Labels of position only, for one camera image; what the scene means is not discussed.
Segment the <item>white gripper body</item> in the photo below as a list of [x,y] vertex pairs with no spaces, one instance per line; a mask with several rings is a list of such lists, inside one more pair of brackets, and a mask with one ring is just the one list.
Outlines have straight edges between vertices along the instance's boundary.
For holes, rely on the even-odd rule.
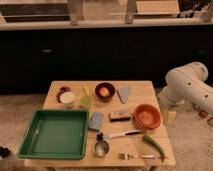
[[168,87],[164,87],[157,97],[159,99],[159,104],[163,109],[170,110],[176,105],[177,98]]

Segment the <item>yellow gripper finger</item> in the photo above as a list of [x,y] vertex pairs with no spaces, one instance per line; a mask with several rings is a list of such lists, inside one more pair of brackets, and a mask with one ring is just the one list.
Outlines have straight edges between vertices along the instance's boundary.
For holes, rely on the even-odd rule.
[[177,112],[174,110],[164,110],[163,111],[163,123],[165,125],[171,124],[175,117],[176,117]]

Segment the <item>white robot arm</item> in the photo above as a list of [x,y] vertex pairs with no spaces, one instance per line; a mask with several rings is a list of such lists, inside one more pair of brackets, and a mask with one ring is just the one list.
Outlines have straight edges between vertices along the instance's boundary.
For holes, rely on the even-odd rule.
[[210,114],[207,123],[213,127],[213,87],[205,83],[207,78],[208,69],[200,62],[171,69],[165,76],[166,86],[158,94],[161,109],[167,112],[185,100],[191,101]]

